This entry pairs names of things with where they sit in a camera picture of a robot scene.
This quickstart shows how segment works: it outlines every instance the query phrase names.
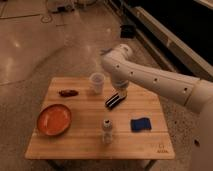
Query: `concrete floor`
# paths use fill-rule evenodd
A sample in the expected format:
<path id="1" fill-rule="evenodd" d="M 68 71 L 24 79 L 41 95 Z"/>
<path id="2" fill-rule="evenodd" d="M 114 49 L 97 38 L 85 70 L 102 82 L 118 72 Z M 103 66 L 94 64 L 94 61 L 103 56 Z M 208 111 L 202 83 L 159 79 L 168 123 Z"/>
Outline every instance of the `concrete floor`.
<path id="1" fill-rule="evenodd" d="M 9 0 L 1 18 L 45 13 L 43 0 Z M 101 71 L 100 51 L 127 43 L 134 62 L 159 68 L 136 39 L 119 38 L 120 24 L 101 2 L 67 14 L 0 19 L 0 170 L 52 170 L 43 161 L 24 159 L 42 100 L 54 76 L 89 76 Z M 187 170 L 197 116 L 160 98 L 175 160 L 158 161 L 153 171 Z M 71 160 L 69 170 L 142 169 L 140 160 Z"/>

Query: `table top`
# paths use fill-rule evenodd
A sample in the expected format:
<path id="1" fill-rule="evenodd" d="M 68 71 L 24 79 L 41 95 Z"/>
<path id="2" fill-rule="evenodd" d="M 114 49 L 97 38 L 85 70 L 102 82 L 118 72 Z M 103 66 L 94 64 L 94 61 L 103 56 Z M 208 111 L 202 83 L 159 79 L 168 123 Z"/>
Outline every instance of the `table top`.
<path id="1" fill-rule="evenodd" d="M 173 159 L 175 157 L 164 114 L 156 94 L 133 83 L 127 98 L 112 111 L 105 101 L 115 94 L 109 79 L 104 91 L 95 95 L 88 78 L 53 78 L 42 109 L 64 104 L 72 112 L 70 128 L 60 136 L 47 137 L 35 128 L 25 157 L 27 159 Z M 58 92 L 74 89 L 78 96 L 62 98 Z M 131 119 L 149 117 L 151 131 L 132 133 Z M 103 119 L 113 122 L 113 141 L 102 142 Z"/>

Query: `small white bottle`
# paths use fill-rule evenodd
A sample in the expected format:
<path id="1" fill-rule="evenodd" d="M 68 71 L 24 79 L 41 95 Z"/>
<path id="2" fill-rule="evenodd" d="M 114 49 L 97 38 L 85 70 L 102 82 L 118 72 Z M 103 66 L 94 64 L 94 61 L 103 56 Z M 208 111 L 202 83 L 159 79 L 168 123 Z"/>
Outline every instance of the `small white bottle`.
<path id="1" fill-rule="evenodd" d="M 103 143 L 110 144 L 112 142 L 112 122 L 109 119 L 104 119 L 102 123 Z"/>

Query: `orange bowl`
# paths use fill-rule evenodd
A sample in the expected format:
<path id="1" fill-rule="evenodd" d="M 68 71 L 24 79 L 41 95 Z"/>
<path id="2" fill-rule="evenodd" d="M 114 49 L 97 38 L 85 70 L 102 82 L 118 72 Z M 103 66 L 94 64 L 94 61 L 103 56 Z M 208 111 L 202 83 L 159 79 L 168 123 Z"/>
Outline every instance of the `orange bowl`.
<path id="1" fill-rule="evenodd" d="M 37 120 L 38 130 L 48 136 L 55 136 L 67 130 L 71 124 L 72 113 L 62 104 L 54 104 L 45 108 Z"/>

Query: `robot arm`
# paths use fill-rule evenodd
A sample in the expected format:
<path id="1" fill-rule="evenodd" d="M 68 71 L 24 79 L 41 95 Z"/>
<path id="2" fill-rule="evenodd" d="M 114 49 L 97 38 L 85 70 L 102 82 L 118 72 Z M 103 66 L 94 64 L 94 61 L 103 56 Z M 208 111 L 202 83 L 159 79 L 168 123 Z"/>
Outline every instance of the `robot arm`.
<path id="1" fill-rule="evenodd" d="M 213 83 L 140 66 L 128 61 L 131 56 L 132 50 L 121 44 L 102 58 L 102 66 L 110 73 L 112 85 L 118 95 L 125 91 L 128 81 L 131 81 L 200 113 L 190 170 L 213 170 Z"/>
<path id="2" fill-rule="evenodd" d="M 112 85 L 118 92 L 127 87 L 129 80 L 196 113 L 200 113 L 204 105 L 213 98 L 213 91 L 210 91 L 213 83 L 140 66 L 128 61 L 131 56 L 132 50 L 121 44 L 102 58 L 102 66 L 110 73 Z"/>

